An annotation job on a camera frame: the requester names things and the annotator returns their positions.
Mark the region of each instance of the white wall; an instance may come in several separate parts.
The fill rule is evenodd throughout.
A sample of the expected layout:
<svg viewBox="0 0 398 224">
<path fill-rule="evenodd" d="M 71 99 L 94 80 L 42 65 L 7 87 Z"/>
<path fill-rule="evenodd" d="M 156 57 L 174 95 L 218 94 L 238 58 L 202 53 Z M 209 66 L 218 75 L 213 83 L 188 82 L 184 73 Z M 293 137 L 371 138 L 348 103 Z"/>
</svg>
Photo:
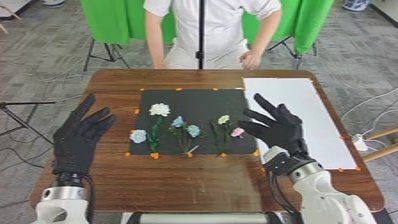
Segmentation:
<svg viewBox="0 0 398 224">
<path fill-rule="evenodd" d="M 373 0 L 371 3 L 398 22 L 398 0 Z"/>
<path fill-rule="evenodd" d="M 26 5 L 32 0 L 0 0 L 0 5 L 7 6 L 12 12 Z M 0 8 L 0 17 L 8 17 L 8 12 Z"/>
</svg>

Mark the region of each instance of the white shirt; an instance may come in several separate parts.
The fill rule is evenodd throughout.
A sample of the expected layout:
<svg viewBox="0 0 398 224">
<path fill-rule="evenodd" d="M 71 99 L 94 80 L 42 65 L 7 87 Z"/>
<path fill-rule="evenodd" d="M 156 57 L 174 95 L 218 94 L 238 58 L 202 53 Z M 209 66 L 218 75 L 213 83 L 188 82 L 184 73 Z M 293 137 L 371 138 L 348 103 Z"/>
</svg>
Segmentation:
<svg viewBox="0 0 398 224">
<path fill-rule="evenodd" d="M 264 19 L 280 9 L 279 0 L 204 0 L 204 52 L 229 52 L 243 41 L 243 12 Z M 188 51 L 199 48 L 199 0 L 145 0 L 143 8 L 159 17 L 172 7 L 175 18 L 175 44 Z"/>
</svg>

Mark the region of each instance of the blue flower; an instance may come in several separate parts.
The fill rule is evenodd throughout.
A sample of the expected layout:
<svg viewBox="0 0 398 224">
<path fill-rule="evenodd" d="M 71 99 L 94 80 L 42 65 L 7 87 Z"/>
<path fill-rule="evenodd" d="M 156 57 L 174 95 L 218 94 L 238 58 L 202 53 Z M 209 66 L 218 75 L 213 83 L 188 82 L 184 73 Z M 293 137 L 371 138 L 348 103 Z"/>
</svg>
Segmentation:
<svg viewBox="0 0 398 224">
<path fill-rule="evenodd" d="M 145 141 L 145 130 L 135 130 L 129 139 L 135 143 L 142 143 Z"/>
<path fill-rule="evenodd" d="M 174 128 L 181 128 L 181 125 L 183 125 L 183 117 L 177 116 L 175 120 L 172 121 L 170 126 L 172 126 Z"/>
<path fill-rule="evenodd" d="M 195 125 L 188 126 L 188 133 L 190 133 L 191 138 L 195 138 L 199 136 L 200 128 Z"/>
</svg>

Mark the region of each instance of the wooden table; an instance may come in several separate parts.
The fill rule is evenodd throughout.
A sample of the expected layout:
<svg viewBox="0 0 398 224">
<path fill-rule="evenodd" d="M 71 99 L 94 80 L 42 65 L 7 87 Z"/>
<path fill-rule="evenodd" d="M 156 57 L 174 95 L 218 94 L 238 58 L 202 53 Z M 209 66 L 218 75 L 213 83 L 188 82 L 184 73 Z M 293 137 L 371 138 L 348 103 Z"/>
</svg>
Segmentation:
<svg viewBox="0 0 398 224">
<path fill-rule="evenodd" d="M 186 158 L 161 155 L 124 156 L 129 148 L 127 134 L 133 129 L 140 89 L 209 89 L 243 87 L 241 78 L 309 78 L 321 96 L 332 120 L 344 137 L 360 171 L 332 171 L 335 189 L 355 194 L 371 211 L 383 208 L 380 190 L 364 162 L 348 141 L 346 131 L 314 75 L 303 71 L 241 70 L 101 70 L 92 76 L 85 93 L 96 93 L 92 111 L 108 106 L 117 122 L 97 145 L 90 174 L 96 181 L 96 210 L 106 212 L 266 212 L 280 211 L 271 200 L 259 158 L 252 155 L 211 155 Z M 30 196 L 35 206 L 42 189 L 53 181 L 46 166 Z M 300 195 L 293 192 L 287 178 L 280 181 L 293 205 Z"/>
</svg>

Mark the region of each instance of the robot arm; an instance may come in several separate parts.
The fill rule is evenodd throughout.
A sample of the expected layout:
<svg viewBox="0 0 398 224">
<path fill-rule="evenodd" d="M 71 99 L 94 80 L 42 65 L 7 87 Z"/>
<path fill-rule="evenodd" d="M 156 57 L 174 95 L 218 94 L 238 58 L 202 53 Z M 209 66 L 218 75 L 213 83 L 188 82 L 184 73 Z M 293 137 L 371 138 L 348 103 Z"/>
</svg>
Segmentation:
<svg viewBox="0 0 398 224">
<path fill-rule="evenodd" d="M 270 116 L 247 109 L 243 113 L 257 122 L 243 121 L 239 127 L 270 147 L 261 155 L 261 163 L 271 178 L 287 176 L 293 189 L 302 195 L 300 213 L 279 200 L 280 206 L 287 208 L 298 223 L 374 224 L 362 199 L 334 189 L 330 172 L 309 157 L 300 118 L 289 113 L 284 104 L 275 107 L 259 94 L 254 95 L 254 100 Z"/>
<path fill-rule="evenodd" d="M 42 191 L 40 202 L 35 207 L 37 221 L 32 224 L 88 224 L 87 222 L 87 206 L 85 188 L 80 185 L 60 185 L 49 187 Z M 56 217 L 64 215 L 64 220 L 55 222 Z"/>
<path fill-rule="evenodd" d="M 330 172 L 311 158 L 291 157 L 287 151 L 273 146 L 263 161 L 266 171 L 289 177 L 293 189 L 302 195 L 305 224 L 376 224 L 362 199 L 334 189 Z"/>
<path fill-rule="evenodd" d="M 115 121 L 115 116 L 108 116 L 108 108 L 103 108 L 85 117 L 94 101 L 96 98 L 90 94 L 53 134 L 53 174 L 56 178 L 51 187 L 42 191 L 33 224 L 92 223 L 96 193 L 88 168 L 94 159 L 96 143 Z M 83 179 L 90 184 L 88 202 L 85 200 Z M 60 215 L 64 215 L 64 220 L 55 221 Z"/>
</svg>

